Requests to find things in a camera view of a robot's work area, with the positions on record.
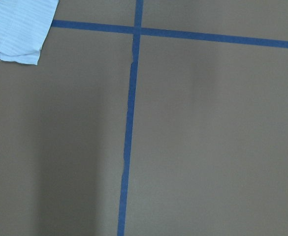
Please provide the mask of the light blue button shirt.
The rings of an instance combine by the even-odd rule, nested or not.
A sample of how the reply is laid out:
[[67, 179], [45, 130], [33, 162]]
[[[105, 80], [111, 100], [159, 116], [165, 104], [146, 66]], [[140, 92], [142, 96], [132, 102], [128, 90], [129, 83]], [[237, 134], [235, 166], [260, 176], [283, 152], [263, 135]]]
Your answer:
[[57, 0], [0, 0], [0, 60], [37, 65]]

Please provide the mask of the crossing blue tape strip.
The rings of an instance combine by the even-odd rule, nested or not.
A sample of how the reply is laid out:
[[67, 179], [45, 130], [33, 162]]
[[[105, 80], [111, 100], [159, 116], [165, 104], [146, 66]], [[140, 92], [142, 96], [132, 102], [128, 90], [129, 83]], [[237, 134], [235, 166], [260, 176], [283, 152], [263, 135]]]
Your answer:
[[[108, 25], [108, 24], [75, 22], [75, 21], [65, 21], [65, 20], [53, 20], [52, 27], [64, 28], [64, 29], [76, 29], [76, 30], [91, 30], [91, 31], [101, 31], [101, 32], [125, 33], [125, 34], [133, 34], [136, 32], [135, 27], [131, 27], [131, 26]], [[139, 32], [141, 35], [144, 35], [144, 36], [158, 36], [158, 37], [167, 37], [167, 38], [180, 38], [180, 39], [191, 39], [191, 40], [255, 45], [255, 46], [288, 49], [288, 41], [285, 41], [285, 40], [263, 39], [263, 38], [252, 38], [252, 37], [179, 31], [179, 30], [169, 30], [169, 29], [153, 29], [153, 28], [141, 28]]]

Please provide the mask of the long blue tape strip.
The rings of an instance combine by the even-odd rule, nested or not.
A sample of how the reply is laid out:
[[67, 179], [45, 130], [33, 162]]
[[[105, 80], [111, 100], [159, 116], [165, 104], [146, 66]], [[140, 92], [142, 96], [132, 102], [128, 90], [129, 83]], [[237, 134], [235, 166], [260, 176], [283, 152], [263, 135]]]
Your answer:
[[132, 63], [130, 66], [130, 75], [129, 75], [126, 129], [124, 139], [124, 155], [123, 155], [124, 163], [123, 163], [123, 173], [121, 177], [121, 189], [120, 189], [118, 225], [117, 225], [118, 236], [123, 236], [125, 234], [125, 225], [127, 216], [129, 168], [131, 159], [133, 119], [134, 119], [134, 107], [136, 97], [143, 5], [144, 1], [142, 0], [136, 1], [133, 37], [132, 37]]

